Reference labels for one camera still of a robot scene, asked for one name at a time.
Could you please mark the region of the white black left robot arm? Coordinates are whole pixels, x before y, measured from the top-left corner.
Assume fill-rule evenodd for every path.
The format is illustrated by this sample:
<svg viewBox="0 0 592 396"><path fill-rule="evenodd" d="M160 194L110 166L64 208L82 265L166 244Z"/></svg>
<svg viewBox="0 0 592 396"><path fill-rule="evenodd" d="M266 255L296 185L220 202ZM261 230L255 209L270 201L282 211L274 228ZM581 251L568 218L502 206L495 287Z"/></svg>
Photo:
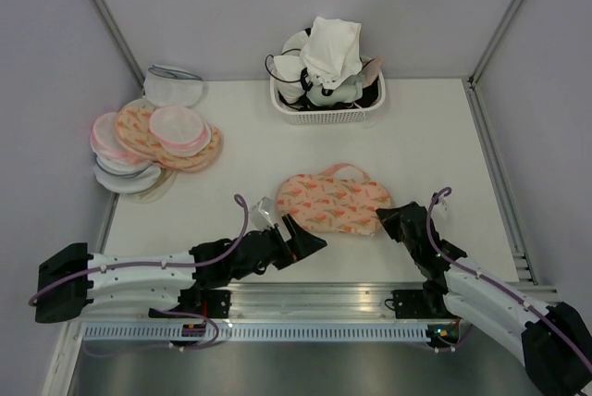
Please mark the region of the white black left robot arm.
<svg viewBox="0 0 592 396"><path fill-rule="evenodd" d="M137 314L150 318L224 317L216 303L225 287L269 267L282 270L326 247L325 240L282 218L290 237L277 225L242 229L234 239L200 243L162 257L115 258L92 254L72 243L40 264L38 290L31 297L34 319L54 324L80 316Z"/></svg>

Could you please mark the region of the peach tulip-print laundry bag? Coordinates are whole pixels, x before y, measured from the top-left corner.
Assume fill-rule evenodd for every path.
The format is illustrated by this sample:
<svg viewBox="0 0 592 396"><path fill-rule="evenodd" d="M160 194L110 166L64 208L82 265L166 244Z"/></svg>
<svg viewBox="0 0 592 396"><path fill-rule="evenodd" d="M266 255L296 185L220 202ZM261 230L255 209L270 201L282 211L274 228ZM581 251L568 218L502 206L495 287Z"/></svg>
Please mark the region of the peach tulip-print laundry bag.
<svg viewBox="0 0 592 396"><path fill-rule="evenodd" d="M337 164L317 174L297 174L278 188L277 211L303 229L318 233L374 235L379 208L390 208L389 191L351 164Z"/></svg>

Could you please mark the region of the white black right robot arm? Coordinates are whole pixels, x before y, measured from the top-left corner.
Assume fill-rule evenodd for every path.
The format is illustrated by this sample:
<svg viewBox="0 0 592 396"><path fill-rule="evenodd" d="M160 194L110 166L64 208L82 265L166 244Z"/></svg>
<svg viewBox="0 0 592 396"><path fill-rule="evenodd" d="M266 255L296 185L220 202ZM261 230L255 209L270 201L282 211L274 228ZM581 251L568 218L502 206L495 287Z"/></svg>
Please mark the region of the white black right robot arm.
<svg viewBox="0 0 592 396"><path fill-rule="evenodd" d="M545 303L491 276L440 238L427 209L415 202L379 208L376 215L425 277L419 290L392 291L386 304L397 317L460 318L512 354L542 394L584 394L591 383L591 333L574 307Z"/></svg>

